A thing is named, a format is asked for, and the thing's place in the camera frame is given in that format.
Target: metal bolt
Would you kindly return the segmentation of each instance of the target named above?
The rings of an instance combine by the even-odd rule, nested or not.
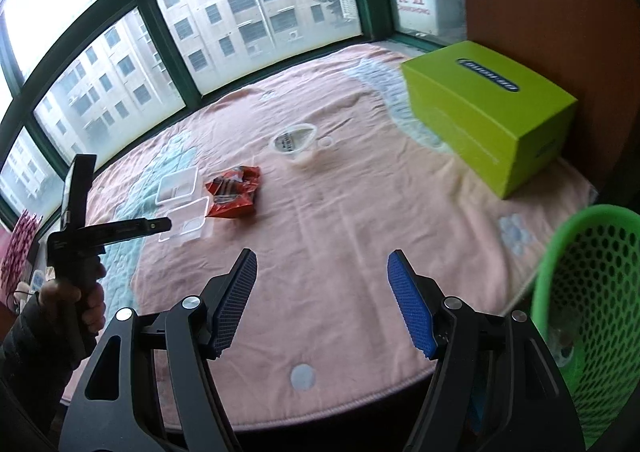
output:
[[[182,301],[182,307],[185,309],[195,309],[200,305],[200,299],[198,297],[187,297]]]
[[[122,309],[118,309],[118,312],[116,313],[116,318],[120,322],[124,322],[125,320],[129,320],[132,316],[133,316],[133,310],[128,308],[128,307],[124,307]]]
[[[524,311],[516,309],[513,313],[511,313],[511,318],[513,318],[516,322],[526,322],[527,314]]]
[[[462,307],[462,300],[458,297],[447,297],[444,299],[444,305],[449,309],[460,309]]]

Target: yellow-green cardboard box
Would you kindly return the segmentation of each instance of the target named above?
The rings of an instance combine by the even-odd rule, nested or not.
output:
[[[411,108],[499,197],[555,159],[576,99],[533,70],[474,42],[402,64]]]

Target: laundry basket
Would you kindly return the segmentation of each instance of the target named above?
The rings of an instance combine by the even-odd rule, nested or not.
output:
[[[590,447],[640,379],[640,216],[599,205],[568,220],[543,258],[532,320],[571,392]]]

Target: red plastic bag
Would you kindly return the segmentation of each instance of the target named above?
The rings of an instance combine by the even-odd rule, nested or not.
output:
[[[255,213],[255,192],[260,186],[260,167],[239,166],[216,177],[206,187],[213,196],[207,217],[235,219]]]

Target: oval logo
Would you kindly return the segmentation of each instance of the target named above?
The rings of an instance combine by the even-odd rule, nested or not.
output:
[[[480,64],[476,64],[473,60],[467,60],[466,58],[459,58],[456,60],[456,63],[460,66],[466,67],[467,69],[472,70],[480,74],[480,76],[484,76],[490,82],[494,82],[496,85],[500,85],[504,90],[508,90],[509,92],[519,92],[520,88],[515,83],[503,78],[497,72],[493,72],[492,70],[487,69]]]

